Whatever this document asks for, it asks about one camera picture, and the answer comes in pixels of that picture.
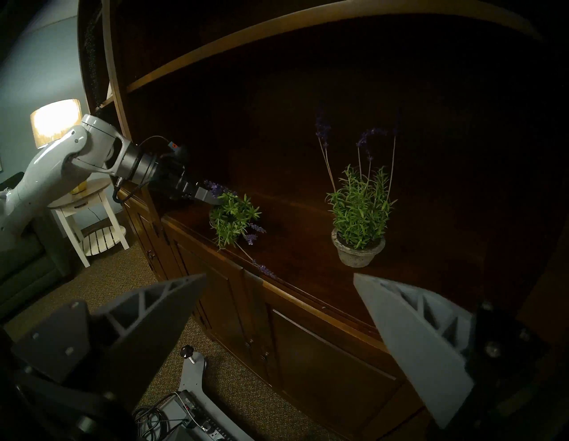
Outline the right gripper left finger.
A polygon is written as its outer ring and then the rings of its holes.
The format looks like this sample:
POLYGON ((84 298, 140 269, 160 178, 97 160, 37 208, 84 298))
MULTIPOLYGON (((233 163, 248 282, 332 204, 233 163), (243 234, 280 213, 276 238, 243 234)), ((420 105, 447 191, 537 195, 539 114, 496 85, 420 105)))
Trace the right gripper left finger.
POLYGON ((73 299, 11 347, 42 380, 139 402, 168 357, 206 287, 195 274, 128 291, 89 312, 73 299))

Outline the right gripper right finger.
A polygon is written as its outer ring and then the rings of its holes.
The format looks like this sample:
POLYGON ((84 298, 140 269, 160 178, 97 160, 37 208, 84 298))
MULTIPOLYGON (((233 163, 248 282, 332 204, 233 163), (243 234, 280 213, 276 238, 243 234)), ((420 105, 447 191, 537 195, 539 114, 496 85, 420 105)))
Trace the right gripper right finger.
POLYGON ((474 381, 467 373, 474 315, 423 288, 355 273, 353 285, 387 350, 440 429, 446 429, 474 381))

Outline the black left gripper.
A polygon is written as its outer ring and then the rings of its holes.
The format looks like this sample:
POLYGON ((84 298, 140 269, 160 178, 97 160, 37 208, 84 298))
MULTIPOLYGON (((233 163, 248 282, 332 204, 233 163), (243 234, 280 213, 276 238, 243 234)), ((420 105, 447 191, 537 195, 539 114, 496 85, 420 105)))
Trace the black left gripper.
POLYGON ((172 201, 196 200, 211 206, 221 205, 221 200, 210 190, 198 187, 186 168, 186 164, 174 153, 159 157, 152 175, 152 191, 172 201))

